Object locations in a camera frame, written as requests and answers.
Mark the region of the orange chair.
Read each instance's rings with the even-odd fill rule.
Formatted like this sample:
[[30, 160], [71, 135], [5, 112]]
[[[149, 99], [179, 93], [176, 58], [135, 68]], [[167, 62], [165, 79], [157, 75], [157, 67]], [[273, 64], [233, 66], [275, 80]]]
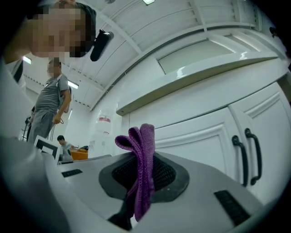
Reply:
[[88, 151], [85, 149], [71, 150], [70, 152], [74, 161], [88, 159]]

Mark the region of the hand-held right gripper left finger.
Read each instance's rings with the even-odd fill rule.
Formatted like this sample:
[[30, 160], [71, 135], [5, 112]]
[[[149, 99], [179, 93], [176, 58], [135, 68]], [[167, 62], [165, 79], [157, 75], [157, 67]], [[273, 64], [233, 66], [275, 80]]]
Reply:
[[127, 190], [112, 171], [134, 159], [131, 153], [57, 165], [45, 156], [48, 206], [46, 230], [131, 230], [125, 213]]

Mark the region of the purple cloth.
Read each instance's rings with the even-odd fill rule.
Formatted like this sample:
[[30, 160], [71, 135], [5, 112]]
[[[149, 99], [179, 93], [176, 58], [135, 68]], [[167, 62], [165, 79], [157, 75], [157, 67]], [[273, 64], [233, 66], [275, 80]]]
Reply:
[[139, 222], [149, 210], [150, 198], [155, 192], [153, 181], [153, 157], [155, 153], [155, 127], [144, 123], [140, 128], [131, 127], [128, 136], [115, 138], [116, 145], [131, 151], [137, 158], [137, 179], [127, 193], [129, 201], [129, 217]]

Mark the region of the white vanity cabinet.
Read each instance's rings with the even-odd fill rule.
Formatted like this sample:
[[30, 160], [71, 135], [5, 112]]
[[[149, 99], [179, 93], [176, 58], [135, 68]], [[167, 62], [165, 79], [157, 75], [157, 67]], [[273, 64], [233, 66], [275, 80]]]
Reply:
[[129, 91], [118, 101], [116, 113], [128, 127], [149, 123], [156, 130], [229, 109], [290, 76], [283, 45], [254, 30], [233, 31], [228, 36], [208, 34], [193, 48], [192, 64], [179, 66], [177, 62], [185, 55], [171, 53], [160, 64], [172, 72], [145, 84], [142, 90]]

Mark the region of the clear water dispenser bottle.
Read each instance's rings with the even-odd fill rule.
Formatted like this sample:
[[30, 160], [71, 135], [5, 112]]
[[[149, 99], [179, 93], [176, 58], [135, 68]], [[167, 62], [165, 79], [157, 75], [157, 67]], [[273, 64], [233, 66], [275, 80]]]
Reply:
[[100, 110], [96, 121], [96, 130], [100, 133], [109, 135], [112, 125], [112, 111], [108, 109]]

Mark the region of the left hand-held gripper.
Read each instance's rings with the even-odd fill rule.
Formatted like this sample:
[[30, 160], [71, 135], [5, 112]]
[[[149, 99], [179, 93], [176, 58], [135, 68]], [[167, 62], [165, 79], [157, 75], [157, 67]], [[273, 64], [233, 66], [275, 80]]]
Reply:
[[37, 147], [41, 153], [50, 154], [57, 165], [73, 162], [70, 155], [63, 154], [63, 149], [60, 144], [52, 142], [39, 135], [35, 139], [34, 146]]

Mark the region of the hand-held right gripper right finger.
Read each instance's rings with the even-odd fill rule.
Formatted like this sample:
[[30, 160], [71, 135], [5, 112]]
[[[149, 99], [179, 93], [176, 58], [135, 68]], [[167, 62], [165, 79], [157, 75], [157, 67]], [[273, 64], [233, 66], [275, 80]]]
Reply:
[[[172, 154], [158, 152], [184, 167], [190, 176], [186, 190], [173, 202], [154, 203], [136, 226], [136, 233], [251, 233], [263, 205], [220, 170]], [[215, 193], [226, 190], [249, 218], [234, 225]]]

